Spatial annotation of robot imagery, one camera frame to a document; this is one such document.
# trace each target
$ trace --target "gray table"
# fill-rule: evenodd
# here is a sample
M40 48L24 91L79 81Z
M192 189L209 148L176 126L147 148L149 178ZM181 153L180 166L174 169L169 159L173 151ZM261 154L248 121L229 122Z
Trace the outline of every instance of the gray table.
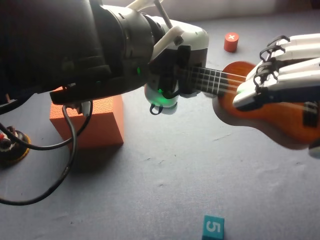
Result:
M320 12L197 22L210 34L208 67L223 69L278 35L319 32ZM227 32L238 52L223 50ZM81 151L71 174L46 200L0 205L1 240L199 240L204 215L225 218L226 240L315 240L320 236L320 161L249 127L229 126L203 94L180 99L174 115L152 116L143 89L123 95L125 144ZM34 144L61 141L48 94L0 117ZM68 149L31 151L0 172L0 193L28 199L45 191Z

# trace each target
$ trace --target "guitar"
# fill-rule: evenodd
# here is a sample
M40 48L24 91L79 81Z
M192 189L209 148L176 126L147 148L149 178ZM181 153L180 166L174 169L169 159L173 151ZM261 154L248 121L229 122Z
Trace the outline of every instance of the guitar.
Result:
M233 106L238 86L255 65L237 61L223 71L203 67L184 69L186 83L213 99L216 115L232 126L253 127L289 149L304 149L320 138L319 107L316 102L270 103L252 111Z

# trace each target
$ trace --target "white number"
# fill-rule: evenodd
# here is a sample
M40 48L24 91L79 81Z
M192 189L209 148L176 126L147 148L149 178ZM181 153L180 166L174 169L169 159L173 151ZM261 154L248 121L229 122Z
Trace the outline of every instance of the white number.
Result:
M210 221L207 221L206 222L206 229L209 231L209 232L214 232L216 230L216 227L218 228L217 229L217 232L220 233L220 223L217 223L217 222L212 222L212 225L213 227L210 227L210 224L211 222Z

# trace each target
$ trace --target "orange block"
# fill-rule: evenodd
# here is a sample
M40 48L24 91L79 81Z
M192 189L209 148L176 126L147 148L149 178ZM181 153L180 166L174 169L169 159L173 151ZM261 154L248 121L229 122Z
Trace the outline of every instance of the orange block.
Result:
M73 125L78 130L85 117L75 109L67 109ZM63 140L71 137L67 122L62 113L62 106L51 104L50 121ZM124 143L124 108L121 95L93 101L91 120L78 137L78 147L100 148Z

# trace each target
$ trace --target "blue cube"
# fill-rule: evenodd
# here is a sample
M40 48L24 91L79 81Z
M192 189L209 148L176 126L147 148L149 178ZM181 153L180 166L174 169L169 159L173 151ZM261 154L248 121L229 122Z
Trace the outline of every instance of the blue cube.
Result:
M204 216L202 240L223 240L225 219L216 216Z

